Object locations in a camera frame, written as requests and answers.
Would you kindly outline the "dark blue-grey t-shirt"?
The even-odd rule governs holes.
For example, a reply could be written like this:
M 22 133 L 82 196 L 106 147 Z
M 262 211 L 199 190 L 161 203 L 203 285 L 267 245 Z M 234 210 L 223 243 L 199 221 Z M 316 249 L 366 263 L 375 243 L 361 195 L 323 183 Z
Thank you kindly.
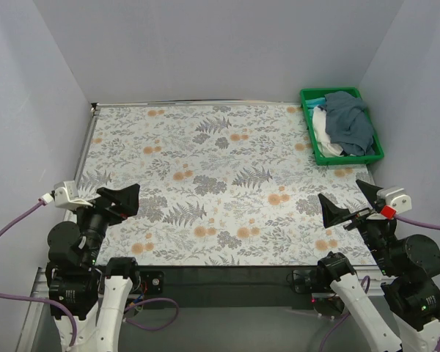
M 365 114 L 366 103 L 343 91 L 325 95 L 326 132 L 347 155 L 374 155 L 373 125 Z

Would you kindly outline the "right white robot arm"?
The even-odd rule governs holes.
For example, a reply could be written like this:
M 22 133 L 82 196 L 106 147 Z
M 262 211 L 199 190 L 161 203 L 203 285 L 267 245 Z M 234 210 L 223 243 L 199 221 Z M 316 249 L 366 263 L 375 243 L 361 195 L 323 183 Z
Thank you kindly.
M 356 184 L 369 207 L 352 212 L 319 194 L 323 226 L 343 224 L 359 232 L 381 273 L 392 280 L 380 287 L 399 332 L 388 327 L 344 254 L 329 252 L 318 261 L 318 285 L 342 300 L 372 351 L 440 351 L 440 289 L 433 281 L 440 274 L 439 246 L 421 234 L 397 238 L 397 220 L 412 208 L 404 188 Z

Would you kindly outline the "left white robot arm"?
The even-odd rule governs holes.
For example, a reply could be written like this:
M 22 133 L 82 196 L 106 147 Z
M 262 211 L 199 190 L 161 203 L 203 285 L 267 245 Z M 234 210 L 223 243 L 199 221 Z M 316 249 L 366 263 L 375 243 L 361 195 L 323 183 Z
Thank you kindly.
M 126 301 L 140 288 L 141 275 L 133 257 L 112 258 L 103 270 L 96 260 L 107 229 L 138 213 L 139 190 L 137 183 L 102 187 L 84 200 L 73 181 L 54 186 L 55 206 L 76 216 L 55 225 L 47 239 L 45 276 L 63 351 L 117 350 Z

